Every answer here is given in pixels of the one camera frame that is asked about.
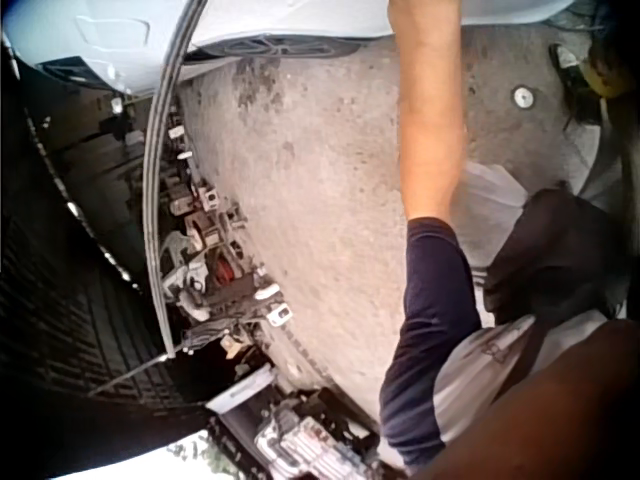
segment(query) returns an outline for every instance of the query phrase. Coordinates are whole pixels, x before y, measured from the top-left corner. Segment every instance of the person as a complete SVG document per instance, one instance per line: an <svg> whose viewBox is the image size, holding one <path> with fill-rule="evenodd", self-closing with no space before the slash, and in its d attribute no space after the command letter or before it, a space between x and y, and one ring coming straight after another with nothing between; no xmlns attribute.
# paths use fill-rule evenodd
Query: person
<svg viewBox="0 0 640 480"><path fill-rule="evenodd" d="M409 472L440 454L435 472L458 475L461 470L451 468L458 465L469 474L438 478L502 478L478 476L468 468L482 462L483 442L493 442L495 452L506 455L503 463L510 460L505 478L552 478L537 474L545 461L557 466L562 455L567 462L558 471L577 470L577 459L584 460L597 443L586 431L637 377L636 324L607 322L593 308L542 329L535 315L481 328L470 267L450 226L467 140L461 2L390 0L388 13L400 60L400 173L408 231L405 321L380 392L382 434ZM540 345L523 370L532 376L505 389L536 335ZM483 430L491 418L495 424ZM562 434L545 443L563 421ZM457 442L461 435L467 440ZM567 445L560 448L563 442ZM571 442L575 450L568 453ZM451 444L453 453L445 450ZM540 455L520 452L524 463L519 463L517 448L529 444L540 447ZM538 461L539 469L530 470L535 475L519 470ZM485 471L505 473L494 467ZM527 475L518 476L523 471Z"/></svg>

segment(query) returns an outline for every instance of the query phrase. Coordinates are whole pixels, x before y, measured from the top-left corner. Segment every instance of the concrete ground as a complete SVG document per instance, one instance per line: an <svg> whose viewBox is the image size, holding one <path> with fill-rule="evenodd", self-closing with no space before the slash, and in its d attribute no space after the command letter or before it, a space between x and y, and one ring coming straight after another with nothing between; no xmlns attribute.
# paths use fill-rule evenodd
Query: concrete ground
<svg viewBox="0 0 640 480"><path fill-rule="evenodd" d="M562 130L547 56L560 40L581 44L544 26L464 31L469 158L505 166L529 192L579 183L588 169L589 138ZM521 84L535 92L531 110L511 101ZM248 250L295 314L288 328L376 419L405 277L393 40L335 60L241 60L184 84L181 96L201 171L240 202ZM455 223L467 220L462 209ZM482 232L463 247L481 257Z"/></svg>

